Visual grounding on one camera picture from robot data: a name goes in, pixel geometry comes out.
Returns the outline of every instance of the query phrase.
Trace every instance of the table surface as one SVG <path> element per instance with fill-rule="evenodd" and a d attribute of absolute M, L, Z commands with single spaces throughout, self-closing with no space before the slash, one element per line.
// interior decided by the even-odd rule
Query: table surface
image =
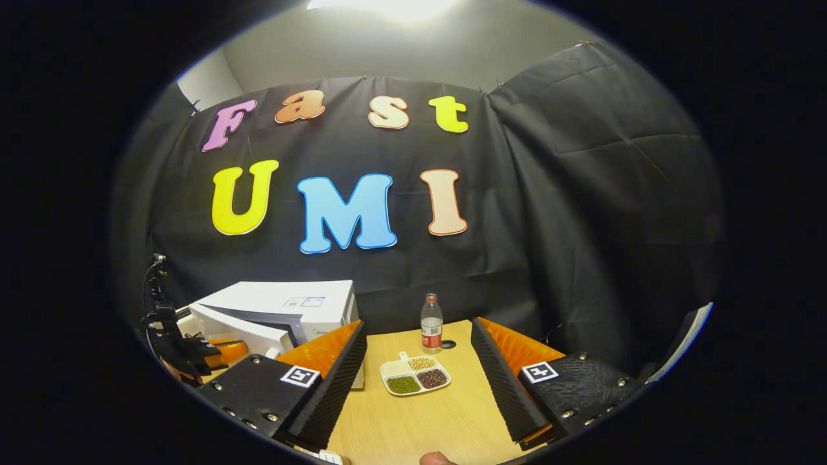
<path fill-rule="evenodd" d="M 455 463 L 502 463 L 523 452 L 511 441 L 479 358 L 471 346 L 471 321 L 442 326 L 442 339 L 457 342 L 432 355 L 451 375 L 451 384 L 419 395 L 391 395 L 379 367 L 423 355 L 420 331 L 367 337 L 365 387 L 347 396 L 327 449 L 352 465 L 418 465 L 440 451 Z"/>

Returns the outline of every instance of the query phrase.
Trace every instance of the letter m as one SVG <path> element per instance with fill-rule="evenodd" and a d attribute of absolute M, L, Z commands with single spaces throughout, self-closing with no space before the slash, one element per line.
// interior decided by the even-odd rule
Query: letter m
<path fill-rule="evenodd" d="M 360 220 L 357 246 L 363 249 L 393 246 L 396 235 L 390 231 L 388 219 L 388 189 L 393 183 L 388 175 L 364 175 L 345 204 L 328 178 L 307 178 L 299 182 L 296 188 L 304 194 L 306 231 L 299 249 L 304 253 L 329 251 L 332 244 L 324 237 L 324 224 L 339 247 L 347 248 Z"/>

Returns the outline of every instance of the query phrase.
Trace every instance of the yellow letter u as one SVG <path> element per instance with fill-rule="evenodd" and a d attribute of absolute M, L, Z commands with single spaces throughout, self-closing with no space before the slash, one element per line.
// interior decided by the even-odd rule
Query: yellow letter u
<path fill-rule="evenodd" d="M 213 177 L 215 195 L 213 196 L 213 225 L 222 234 L 235 236 L 247 234 L 258 228 L 267 213 L 267 198 L 270 193 L 270 175 L 279 162 L 263 160 L 250 167 L 253 175 L 253 194 L 247 213 L 236 215 L 232 212 L 232 194 L 236 190 L 236 180 L 244 171 L 241 168 L 227 168 Z"/>

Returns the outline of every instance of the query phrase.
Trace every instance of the white divided dish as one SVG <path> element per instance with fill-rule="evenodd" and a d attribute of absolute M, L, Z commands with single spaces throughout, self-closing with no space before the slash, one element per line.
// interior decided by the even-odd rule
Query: white divided dish
<path fill-rule="evenodd" d="M 423 368 L 421 370 L 414 370 L 410 366 L 409 363 L 413 360 L 418 360 L 418 359 L 430 360 L 434 363 L 434 366 L 433 367 L 428 367 L 428 368 Z M 425 388 L 422 385 L 422 382 L 419 380 L 417 375 L 419 373 L 429 372 L 431 370 L 439 370 L 440 372 L 442 372 L 443 375 L 445 375 L 446 380 L 441 385 L 435 386 L 435 387 L 432 387 L 432 388 L 428 389 L 428 388 Z M 389 393 L 391 393 L 393 395 L 399 395 L 399 396 L 423 394 L 424 392 L 430 392 L 430 391 L 435 391 L 437 389 L 442 389 L 443 387 L 448 386 L 449 384 L 451 384 L 451 375 L 448 374 L 448 371 L 446 371 L 446 369 L 442 366 L 442 364 L 439 363 L 439 361 L 437 361 L 436 358 L 429 357 L 427 355 L 421 355 L 421 356 L 418 356 L 418 357 L 408 358 L 407 353 L 400 352 L 399 353 L 399 360 L 394 360 L 392 362 L 383 363 L 382 366 L 379 367 L 379 374 L 382 376 L 382 383 L 385 384 L 385 389 L 387 389 Z M 419 391 L 408 392 L 408 393 L 405 393 L 405 394 L 397 394 L 397 393 L 393 392 L 390 389 L 390 386 L 388 385 L 388 380 L 395 379 L 395 378 L 401 378 L 401 377 L 404 377 L 404 376 L 411 376 L 413 378 L 414 382 L 416 382 L 416 385 L 419 387 Z"/>

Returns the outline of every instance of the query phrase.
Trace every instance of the black fabric curtain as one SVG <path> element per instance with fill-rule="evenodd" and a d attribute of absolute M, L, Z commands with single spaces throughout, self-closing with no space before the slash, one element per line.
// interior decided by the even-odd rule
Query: black fabric curtain
<path fill-rule="evenodd" d="M 324 92 L 325 112 L 277 124 L 282 101 L 309 89 Z M 534 338 L 552 331 L 563 352 L 586 350 L 637 372 L 715 290 L 722 202 L 710 154 L 655 79 L 599 45 L 565 50 L 487 95 L 405 79 L 324 79 L 189 117 L 180 91 L 168 94 L 166 122 L 145 124 L 126 154 L 112 206 L 118 292 L 133 323 L 143 272 L 160 252 L 177 305 L 240 280 L 353 280 L 368 332 L 386 333 L 417 328 L 425 294 L 436 292 L 448 323 L 483 316 Z M 407 102 L 405 129 L 368 122 L 380 95 Z M 466 105 L 467 132 L 437 125 L 428 100 L 444 95 Z M 202 152 L 216 112 L 252 98 L 256 108 L 229 142 Z M 211 220 L 213 176 L 244 170 L 233 196 L 243 213 L 248 169 L 268 159 L 280 166 L 264 221 L 246 235 L 221 234 Z M 461 234 L 428 232 L 431 199 L 419 174 L 432 169 L 459 173 L 469 223 Z M 296 184 L 325 176 L 347 201 L 371 173 L 394 180 L 397 243 L 342 250 L 334 241 L 329 252 L 303 254 Z"/>

